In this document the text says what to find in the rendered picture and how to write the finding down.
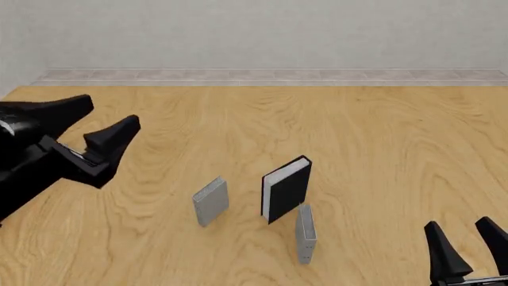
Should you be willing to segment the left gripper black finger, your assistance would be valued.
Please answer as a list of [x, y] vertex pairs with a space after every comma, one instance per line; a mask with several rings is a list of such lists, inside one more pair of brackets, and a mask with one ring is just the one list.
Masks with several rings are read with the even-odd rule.
[[49, 137], [58, 139], [93, 109], [94, 105], [89, 95], [77, 95], [53, 102], [31, 102], [28, 112], [41, 123]]
[[117, 168], [139, 130], [140, 119], [133, 114], [105, 129], [86, 133], [83, 135], [86, 143], [83, 156], [94, 164], [108, 163], [111, 168]]

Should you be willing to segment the thin grey book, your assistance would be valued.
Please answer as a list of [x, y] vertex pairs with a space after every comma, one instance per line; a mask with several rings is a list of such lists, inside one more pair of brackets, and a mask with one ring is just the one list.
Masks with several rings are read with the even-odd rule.
[[298, 262], [300, 264], [309, 264], [318, 240], [313, 212], [309, 204], [301, 204], [298, 207], [298, 216], [295, 223], [295, 238]]

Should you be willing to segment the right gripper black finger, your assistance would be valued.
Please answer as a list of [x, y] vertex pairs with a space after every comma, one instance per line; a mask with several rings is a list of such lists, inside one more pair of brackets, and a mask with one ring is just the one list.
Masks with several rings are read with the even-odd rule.
[[452, 247], [438, 223], [430, 221], [424, 231], [429, 249], [430, 280], [464, 280], [466, 275], [473, 272]]
[[491, 218], [480, 218], [475, 226], [495, 261], [500, 276], [508, 276], [508, 233]]

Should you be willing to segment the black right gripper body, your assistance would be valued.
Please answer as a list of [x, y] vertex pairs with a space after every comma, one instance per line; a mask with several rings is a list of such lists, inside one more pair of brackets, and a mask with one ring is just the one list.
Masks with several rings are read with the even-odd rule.
[[489, 276], [482, 278], [447, 278], [436, 280], [430, 286], [508, 286], [508, 276]]

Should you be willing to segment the black book with white pages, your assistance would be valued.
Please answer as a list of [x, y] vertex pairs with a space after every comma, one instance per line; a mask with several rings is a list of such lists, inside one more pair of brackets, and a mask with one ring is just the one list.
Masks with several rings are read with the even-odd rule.
[[305, 201], [312, 164], [301, 155], [262, 177], [260, 214], [268, 224]]

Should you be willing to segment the wide grey book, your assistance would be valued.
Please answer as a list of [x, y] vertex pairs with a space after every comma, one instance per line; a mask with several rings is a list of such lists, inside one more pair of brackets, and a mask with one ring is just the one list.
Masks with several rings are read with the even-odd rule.
[[229, 207], [227, 182], [218, 176], [192, 196], [198, 224], [208, 226]]

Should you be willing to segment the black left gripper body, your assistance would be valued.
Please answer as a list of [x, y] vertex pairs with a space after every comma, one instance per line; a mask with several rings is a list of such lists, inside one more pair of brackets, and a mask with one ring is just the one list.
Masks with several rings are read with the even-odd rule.
[[48, 168], [55, 171], [60, 178], [100, 189], [116, 174], [116, 153], [101, 154], [90, 146], [87, 146], [83, 153], [79, 153], [48, 135], [42, 137], [40, 147], [48, 153]]

